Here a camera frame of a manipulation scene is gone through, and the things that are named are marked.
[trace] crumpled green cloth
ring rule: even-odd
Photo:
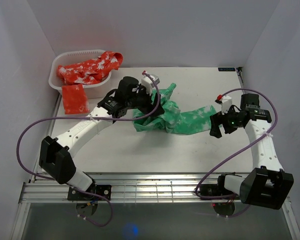
[[[155,129],[166,130],[173,134],[196,134],[211,129],[210,116],[216,113],[212,105],[201,107],[197,110],[181,112],[177,103],[170,100],[170,97],[176,88],[172,83],[167,89],[160,89],[161,106],[164,114],[158,117],[147,117],[133,121],[137,132],[151,131]],[[155,99],[156,90],[153,91],[152,101]],[[141,117],[144,114],[138,109],[133,110],[133,117]]]

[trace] folded red cloth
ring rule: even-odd
[[[89,103],[82,84],[62,86],[62,101],[65,114],[89,113]]]
[[[59,65],[56,74],[65,85],[98,84],[111,70],[118,70],[123,61],[121,53],[105,51],[98,58],[68,66]]]

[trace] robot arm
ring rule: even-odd
[[[243,94],[239,112],[231,105],[232,100],[229,96],[219,96],[216,102],[223,107],[220,112],[210,116],[211,136],[222,136],[219,125],[223,126],[226,134],[243,127],[252,143],[266,134],[271,127],[270,113],[260,109],[257,94]],[[236,193],[242,203],[280,209],[294,183],[294,178],[292,174],[284,172],[275,151],[272,135],[267,134],[253,145],[251,152],[252,172],[246,178],[224,173],[218,178],[218,187]]]
[[[156,84],[160,82],[155,75],[151,75],[151,78]],[[90,120],[80,121],[54,139],[50,136],[43,139],[39,165],[59,184],[68,184],[82,191],[90,191],[95,185],[94,180],[76,168],[73,158],[90,139],[115,123],[111,119],[94,120],[93,117],[121,118],[129,109],[139,109],[148,114],[154,110],[158,101],[158,96],[155,95],[152,103],[153,87],[153,82],[147,76],[141,80],[141,84],[137,79],[125,76],[120,81],[118,89],[111,90],[88,115]],[[159,104],[151,116],[156,117],[164,112]]]

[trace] green cloth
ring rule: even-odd
[[[211,129],[210,116],[216,113],[212,105],[201,107],[197,110],[181,112],[178,105],[170,100],[170,97],[176,88],[172,83],[167,89],[161,89],[161,105],[164,114],[158,117],[147,117],[133,121],[134,128],[137,132],[151,131],[155,129],[166,130],[173,134],[196,134]],[[153,91],[152,101],[157,93]],[[144,114],[138,109],[133,110],[133,117],[141,117]]]

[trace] tabletop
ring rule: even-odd
[[[171,100],[181,112],[213,105],[216,111],[221,106],[215,103],[219,94],[240,88],[237,73],[222,72],[216,67],[131,67],[112,71],[111,84],[116,88],[125,76],[142,78],[143,70],[160,78],[159,89],[176,84]],[[231,93],[233,104],[239,106],[241,91]],[[89,99],[92,110],[101,98]],[[57,116],[65,116],[62,101]],[[132,117],[129,110],[126,117]],[[77,120],[57,120],[52,137],[66,132]],[[116,122],[104,129],[74,157],[77,168],[87,173],[205,173],[226,157],[249,144],[244,129],[224,134],[217,139],[204,131],[192,135],[171,134],[165,131],[136,132],[131,122]],[[246,150],[236,156],[217,172],[250,172],[252,155]]]

